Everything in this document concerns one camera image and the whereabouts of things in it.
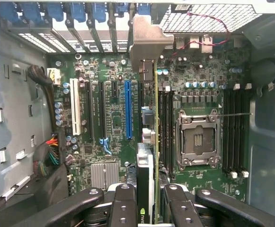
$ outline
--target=green circuit board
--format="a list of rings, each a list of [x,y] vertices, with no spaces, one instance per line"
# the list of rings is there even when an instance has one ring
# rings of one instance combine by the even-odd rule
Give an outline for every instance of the green circuit board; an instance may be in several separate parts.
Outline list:
[[[158,75],[159,89],[170,86],[173,92],[172,105],[173,114],[171,120],[176,121],[178,112],[185,110],[187,115],[210,114],[213,109],[218,114],[223,113],[223,89],[220,86],[233,88],[235,84],[246,84],[248,81],[245,62],[249,61],[250,48],[248,45],[241,48],[232,48],[231,44],[224,47],[214,48],[213,53],[201,53],[199,49],[182,51],[177,56],[172,57],[172,50],[165,50],[158,60],[157,69],[167,70],[168,73]],[[90,83],[92,108],[88,113],[87,98],[85,89],[80,91],[81,119],[88,119],[91,115],[92,122],[82,126],[82,134],[78,138],[78,147],[73,149],[72,144],[68,144],[68,153],[73,155],[74,161],[69,165],[71,174],[71,194],[91,186],[91,164],[97,163],[118,163],[119,182],[125,182],[125,162],[134,163],[137,143],[141,142],[142,129],[139,116],[139,97],[143,95],[142,106],[151,105],[152,86],[143,85],[142,93],[138,81],[138,74],[132,72],[128,55],[118,54],[86,54],[78,61],[71,55],[54,55],[49,59],[50,68],[58,68],[61,72],[61,86],[55,86],[55,101],[63,103],[63,127],[66,135],[72,135],[71,124],[71,101],[70,95],[64,94],[62,84],[69,82],[70,78],[79,78],[80,74],[75,67],[80,67],[85,73],[84,80]],[[233,73],[232,68],[239,68],[240,73]],[[126,138],[125,122],[125,98],[124,81],[131,81],[132,90],[132,111],[133,111],[133,138]],[[117,97],[111,88],[113,82],[117,83]],[[214,88],[187,88],[186,83],[190,82],[214,82]],[[105,88],[105,124],[106,134],[109,137],[109,149],[112,155],[107,155],[99,139],[102,137],[100,119],[100,94],[99,83],[103,82]],[[189,102],[188,97],[197,97],[197,102]],[[206,102],[202,97],[209,96],[211,102]],[[182,101],[182,97],[187,97],[187,101]],[[173,151],[176,150],[174,140],[172,140]],[[195,192],[197,188],[212,187],[223,193],[236,197],[244,201],[247,191],[247,180],[238,178],[230,179],[222,171],[222,163],[216,168],[210,166],[187,166],[181,170],[173,159],[172,182],[181,183],[187,186],[190,192]]]

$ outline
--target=motherboard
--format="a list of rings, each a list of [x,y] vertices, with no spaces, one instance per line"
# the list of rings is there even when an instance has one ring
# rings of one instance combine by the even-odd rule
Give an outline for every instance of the motherboard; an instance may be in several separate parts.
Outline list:
[[[194,193],[247,191],[248,44],[164,50],[157,61],[160,169]],[[66,134],[70,194],[126,182],[142,140],[153,84],[140,83],[125,54],[52,55],[56,125]]]

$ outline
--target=ventilation grille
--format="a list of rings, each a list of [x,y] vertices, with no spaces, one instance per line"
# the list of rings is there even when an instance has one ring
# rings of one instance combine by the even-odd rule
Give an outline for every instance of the ventilation grille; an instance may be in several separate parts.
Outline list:
[[[55,39],[51,34],[39,33],[39,35],[47,40],[49,43],[51,43],[53,46],[55,46],[57,49],[59,49],[61,52],[70,52],[60,41]]]
[[[35,36],[31,35],[30,33],[19,33],[19,36],[23,37],[24,39],[28,40],[29,42],[33,43],[34,45],[38,46],[39,48],[43,49],[48,53],[56,53],[54,49],[49,47],[48,45],[44,44],[42,41],[37,39]]]
[[[261,16],[261,14],[255,13],[252,5],[191,5],[189,6],[189,12],[214,16],[222,20],[230,32]],[[166,33],[226,32],[224,26],[216,20],[207,17],[188,16],[182,12],[171,12],[171,6],[169,6],[160,26]]]

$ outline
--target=red wire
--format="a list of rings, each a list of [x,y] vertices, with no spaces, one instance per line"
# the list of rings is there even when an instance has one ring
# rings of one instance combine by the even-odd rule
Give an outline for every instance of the red wire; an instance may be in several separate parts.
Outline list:
[[[179,49],[179,51],[185,49],[189,44],[199,44],[199,45],[204,45],[204,46],[217,46],[217,45],[225,44],[226,42],[229,41],[229,39],[230,39],[230,32],[229,32],[229,30],[228,30],[226,24],[225,24],[222,20],[220,20],[220,19],[218,19],[218,18],[216,18],[216,17],[210,16],[210,15],[202,15],[202,14],[196,14],[196,13],[187,13],[187,14],[188,14],[188,16],[209,17],[209,18],[211,18],[211,19],[217,20],[217,21],[218,21],[219,23],[221,23],[221,24],[224,26],[224,28],[226,29],[226,31],[227,31],[227,37],[226,37],[225,40],[223,40],[223,41],[221,41],[221,42],[219,42],[219,43],[216,43],[216,44],[204,44],[204,43],[197,42],[197,41],[191,41],[191,42],[188,42],[188,43],[187,43],[186,45],[184,45],[183,47],[181,47],[181,48]],[[173,53],[172,56],[177,55],[179,51]]]

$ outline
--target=cpu socket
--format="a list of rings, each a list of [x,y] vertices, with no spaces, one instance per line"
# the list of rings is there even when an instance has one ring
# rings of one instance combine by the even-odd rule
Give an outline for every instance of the cpu socket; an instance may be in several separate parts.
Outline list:
[[[181,170],[196,165],[216,168],[220,161],[217,110],[213,109],[210,115],[200,116],[188,116],[181,110],[176,122],[176,145],[177,163]]]

